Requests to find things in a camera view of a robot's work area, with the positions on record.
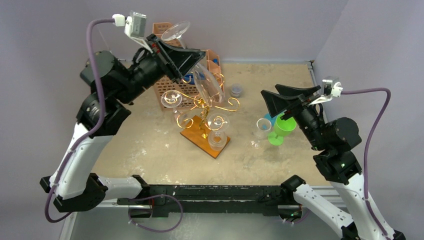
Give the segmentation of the small clear goblet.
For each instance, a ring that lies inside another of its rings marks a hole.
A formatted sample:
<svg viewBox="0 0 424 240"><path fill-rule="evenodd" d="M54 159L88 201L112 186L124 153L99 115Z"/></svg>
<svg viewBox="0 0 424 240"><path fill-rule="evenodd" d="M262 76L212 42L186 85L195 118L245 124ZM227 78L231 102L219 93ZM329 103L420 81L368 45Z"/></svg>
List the small clear goblet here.
<svg viewBox="0 0 424 240"><path fill-rule="evenodd" d="M268 134L272 130L272 123L266 118L260 118L255 124L253 138L250 141L250 146L254 149L260 149L265 144Z"/></svg>

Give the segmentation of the tall clear flute glass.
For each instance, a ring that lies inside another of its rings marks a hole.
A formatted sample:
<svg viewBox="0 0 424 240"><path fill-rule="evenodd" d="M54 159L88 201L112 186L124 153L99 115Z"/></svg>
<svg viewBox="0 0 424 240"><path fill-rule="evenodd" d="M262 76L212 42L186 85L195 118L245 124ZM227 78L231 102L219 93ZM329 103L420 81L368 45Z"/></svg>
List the tall clear flute glass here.
<svg viewBox="0 0 424 240"><path fill-rule="evenodd" d="M169 42L178 40L182 48L186 49L182 36L189 29L191 23L189 21L181 21L171 26L162 34L161 39ZM200 97L209 106L219 104L224 99L224 93L216 79L216 77L201 63L197 63L190 72L193 75L194 84L199 92Z"/></svg>

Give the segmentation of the clear wine glass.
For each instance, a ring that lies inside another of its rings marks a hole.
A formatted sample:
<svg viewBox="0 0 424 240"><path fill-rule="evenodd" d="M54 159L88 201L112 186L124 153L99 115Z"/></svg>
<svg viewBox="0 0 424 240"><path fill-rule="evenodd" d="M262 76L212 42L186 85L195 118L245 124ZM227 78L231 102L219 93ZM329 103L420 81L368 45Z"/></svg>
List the clear wine glass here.
<svg viewBox="0 0 424 240"><path fill-rule="evenodd" d="M183 102L183 95L177 90L167 90L160 98L161 104L172 110L171 119L179 126L184 123L184 114L177 110L177 107Z"/></svg>
<svg viewBox="0 0 424 240"><path fill-rule="evenodd" d="M207 140L212 150L221 151L226 146L228 141L226 130L229 125L229 117L223 113L214 113L209 116L207 126L210 128L210 133Z"/></svg>

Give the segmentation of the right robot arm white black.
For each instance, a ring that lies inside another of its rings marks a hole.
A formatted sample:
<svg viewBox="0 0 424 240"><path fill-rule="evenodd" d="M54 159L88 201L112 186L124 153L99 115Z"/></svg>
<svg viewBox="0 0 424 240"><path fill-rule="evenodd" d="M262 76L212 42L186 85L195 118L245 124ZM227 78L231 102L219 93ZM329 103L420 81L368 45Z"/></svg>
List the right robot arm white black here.
<svg viewBox="0 0 424 240"><path fill-rule="evenodd" d="M322 103L347 94L340 84L318 94L320 86L297 88L277 84L262 90L268 112L277 120L293 118L313 150L320 174L338 192L346 211L330 203L299 176L281 184L280 196L297 202L324 221L342 240L403 240L405 235L384 219L369 192L368 164L360 164L352 149L361 143L357 123L348 117L326 122Z"/></svg>

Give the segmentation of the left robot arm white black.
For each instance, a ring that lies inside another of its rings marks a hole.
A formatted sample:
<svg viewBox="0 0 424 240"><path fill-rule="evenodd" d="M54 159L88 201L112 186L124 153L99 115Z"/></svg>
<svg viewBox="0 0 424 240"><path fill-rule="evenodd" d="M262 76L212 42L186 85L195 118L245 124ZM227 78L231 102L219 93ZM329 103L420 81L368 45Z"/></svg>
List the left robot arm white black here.
<svg viewBox="0 0 424 240"><path fill-rule="evenodd" d="M86 62L80 78L90 94L77 113L69 148L57 171L40 180L59 212L89 211L109 199L131 199L138 205L148 201L149 185L139 175L108 178L92 169L131 114L126 105L163 77L180 81L205 55L203 50L172 46L151 34L130 67L106 50Z"/></svg>

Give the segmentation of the clear wine glass hanging front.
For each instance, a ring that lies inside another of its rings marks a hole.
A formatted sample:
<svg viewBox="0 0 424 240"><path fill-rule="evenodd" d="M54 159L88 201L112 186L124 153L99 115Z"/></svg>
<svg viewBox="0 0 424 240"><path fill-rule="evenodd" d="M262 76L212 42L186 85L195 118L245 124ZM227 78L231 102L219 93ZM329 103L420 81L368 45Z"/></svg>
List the clear wine glass hanging front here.
<svg viewBox="0 0 424 240"><path fill-rule="evenodd" d="M210 128L210 133L207 140L212 150L221 151L226 146L228 141L226 130L229 125L229 117L223 113L214 113L209 116L207 126Z"/></svg>

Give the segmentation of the wooden rack base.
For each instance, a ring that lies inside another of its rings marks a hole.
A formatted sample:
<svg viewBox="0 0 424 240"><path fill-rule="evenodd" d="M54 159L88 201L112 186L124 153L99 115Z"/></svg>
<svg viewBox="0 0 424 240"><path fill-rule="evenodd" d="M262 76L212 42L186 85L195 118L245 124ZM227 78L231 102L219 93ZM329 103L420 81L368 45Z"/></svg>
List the wooden rack base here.
<svg viewBox="0 0 424 240"><path fill-rule="evenodd" d="M192 125L188 127L189 124L187 123L186 128L184 128L180 134L195 146L207 153L209 156L216 159L221 154L223 149L225 149L229 144L231 138L227 135L227 144L221 151L212 150L208 142L208 135L211 130L206 126L201 127L201 120L201 117L195 115L192 118Z"/></svg>

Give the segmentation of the blue plastic goblet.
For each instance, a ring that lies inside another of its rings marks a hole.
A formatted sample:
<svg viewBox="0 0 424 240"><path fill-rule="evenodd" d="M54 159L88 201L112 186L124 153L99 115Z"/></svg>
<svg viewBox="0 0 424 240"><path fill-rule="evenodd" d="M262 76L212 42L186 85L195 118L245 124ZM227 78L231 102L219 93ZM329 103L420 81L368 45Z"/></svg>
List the blue plastic goblet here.
<svg viewBox="0 0 424 240"><path fill-rule="evenodd" d="M270 123L271 123L271 125L274 126L274 124L276 122L276 119L277 119L277 116L271 117L271 115L269 113L266 113L264 115L264 118L267 119L267 120L269 120Z"/></svg>

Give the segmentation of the green plastic goblet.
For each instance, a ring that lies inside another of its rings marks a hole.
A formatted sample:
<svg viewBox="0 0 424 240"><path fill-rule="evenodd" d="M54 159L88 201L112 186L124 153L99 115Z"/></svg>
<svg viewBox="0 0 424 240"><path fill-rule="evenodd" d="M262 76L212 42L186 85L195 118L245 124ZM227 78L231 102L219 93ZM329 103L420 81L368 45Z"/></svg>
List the green plastic goblet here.
<svg viewBox="0 0 424 240"><path fill-rule="evenodd" d="M293 117L282 119L284 114L276 116L272 131L268 134L267 139L273 146L280 146L284 143L284 137L290 135L297 127L297 122Z"/></svg>

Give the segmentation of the pink plastic file organizer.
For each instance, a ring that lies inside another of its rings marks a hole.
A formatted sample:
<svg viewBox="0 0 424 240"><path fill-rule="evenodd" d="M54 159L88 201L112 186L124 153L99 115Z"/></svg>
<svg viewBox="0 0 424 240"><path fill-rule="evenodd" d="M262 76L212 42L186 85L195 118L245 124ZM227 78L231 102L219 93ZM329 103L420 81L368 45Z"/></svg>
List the pink plastic file organizer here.
<svg viewBox="0 0 424 240"><path fill-rule="evenodd" d="M182 21L176 24L170 22L155 22L152 25L152 33L155 34L158 38L162 39L165 43L181 48L182 44L184 43L182 41L182 35L188 30L189 27L190 23L188 21ZM218 82L221 90L218 92L219 95L215 99L220 100L219 103L222 103L225 98L225 77L221 71L220 56L213 50L206 49L205 57L200 61L200 64L207 68ZM196 89L194 83L193 75L191 73L186 75L184 79L180 80L178 83L172 82L168 77L165 76L155 84L154 89L156 91L156 96L159 99L164 92L169 90L177 90L183 94L186 94L187 97L184 97L181 104L178 106L180 109L192 108L194 106L194 101L190 100L189 97L193 98L199 94L199 91Z"/></svg>

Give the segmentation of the small grey bottle cap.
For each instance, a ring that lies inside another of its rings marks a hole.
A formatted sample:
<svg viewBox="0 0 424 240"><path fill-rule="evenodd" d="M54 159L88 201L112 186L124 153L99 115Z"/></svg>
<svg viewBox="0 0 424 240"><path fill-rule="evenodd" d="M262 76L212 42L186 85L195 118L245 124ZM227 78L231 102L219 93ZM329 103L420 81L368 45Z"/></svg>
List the small grey bottle cap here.
<svg viewBox="0 0 424 240"><path fill-rule="evenodd" d="M234 83L230 86L230 95L233 98L239 98L243 93L243 87L239 83Z"/></svg>

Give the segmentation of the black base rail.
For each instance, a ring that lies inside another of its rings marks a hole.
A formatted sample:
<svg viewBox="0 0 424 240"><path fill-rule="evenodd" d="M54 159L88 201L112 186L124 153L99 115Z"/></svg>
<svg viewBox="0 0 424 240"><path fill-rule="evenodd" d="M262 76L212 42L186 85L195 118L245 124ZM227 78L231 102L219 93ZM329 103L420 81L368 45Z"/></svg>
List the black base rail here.
<svg viewBox="0 0 424 240"><path fill-rule="evenodd" d="M120 197L118 205L151 205L154 218L170 213L261 214L266 217L299 218L294 199L296 188L305 184L293 175L281 185L146 185L130 199Z"/></svg>

